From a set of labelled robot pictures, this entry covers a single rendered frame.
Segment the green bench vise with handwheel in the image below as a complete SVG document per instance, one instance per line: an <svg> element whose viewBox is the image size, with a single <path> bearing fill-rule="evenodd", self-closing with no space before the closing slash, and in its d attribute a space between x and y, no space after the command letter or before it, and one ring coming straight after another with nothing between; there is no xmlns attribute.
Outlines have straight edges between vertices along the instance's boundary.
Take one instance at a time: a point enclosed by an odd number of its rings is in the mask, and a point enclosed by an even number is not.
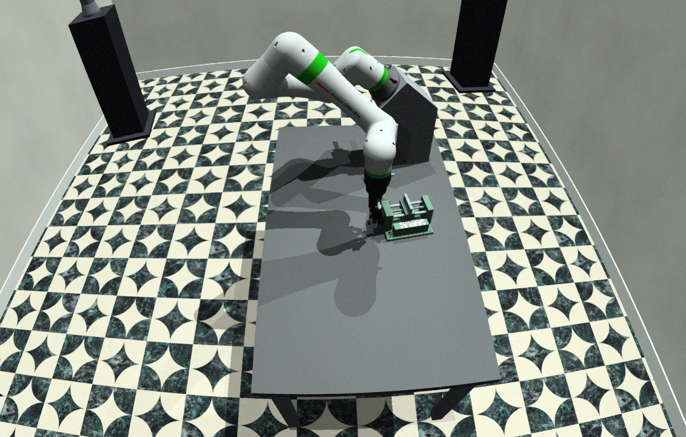
<svg viewBox="0 0 686 437"><path fill-rule="evenodd" d="M416 204L420 204L420 206L412 207ZM404 194L403 199L399 200L399 204L390 205L389 201L382 201L381 205L383 210L378 223L383 227L387 241L434 234L431 227L434 208L432 208L427 195L423 195L421 201L411 202L407 194ZM399 209L392 210L395 207L399 207Z"/></svg>

